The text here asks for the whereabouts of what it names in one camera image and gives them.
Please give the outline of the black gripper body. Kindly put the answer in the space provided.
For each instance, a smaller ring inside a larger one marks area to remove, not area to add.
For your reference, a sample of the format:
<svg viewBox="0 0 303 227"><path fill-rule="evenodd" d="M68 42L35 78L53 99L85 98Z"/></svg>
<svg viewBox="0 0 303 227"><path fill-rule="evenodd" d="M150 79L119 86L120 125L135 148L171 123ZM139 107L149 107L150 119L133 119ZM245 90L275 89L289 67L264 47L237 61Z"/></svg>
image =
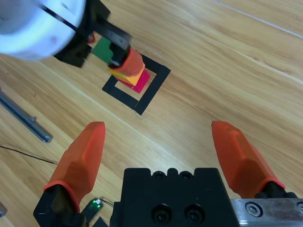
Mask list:
<svg viewBox="0 0 303 227"><path fill-rule="evenodd" d="M81 68L91 53L89 36L94 32L110 41L109 50L113 53L108 66L117 68L125 62L130 49L132 36L108 22L110 10L99 0L85 1L84 15L75 35L55 58L69 65Z"/></svg>

